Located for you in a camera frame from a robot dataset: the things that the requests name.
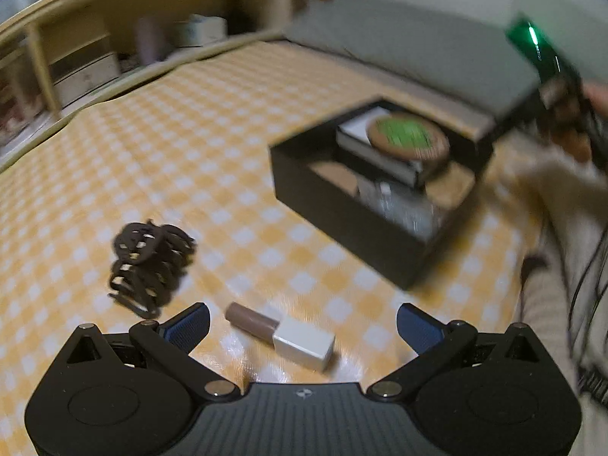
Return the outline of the beige sleeved forearm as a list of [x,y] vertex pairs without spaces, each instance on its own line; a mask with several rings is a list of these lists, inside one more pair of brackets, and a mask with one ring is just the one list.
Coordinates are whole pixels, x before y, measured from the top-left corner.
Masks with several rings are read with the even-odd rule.
[[574,455],[607,452],[607,177],[560,154],[511,180],[542,212],[524,260],[521,320],[533,328],[581,406]]

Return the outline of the person's right hand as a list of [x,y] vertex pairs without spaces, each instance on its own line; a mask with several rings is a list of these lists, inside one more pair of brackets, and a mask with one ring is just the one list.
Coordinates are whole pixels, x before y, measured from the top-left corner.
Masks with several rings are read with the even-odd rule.
[[557,76],[539,87],[540,135],[578,163],[607,169],[607,86]]

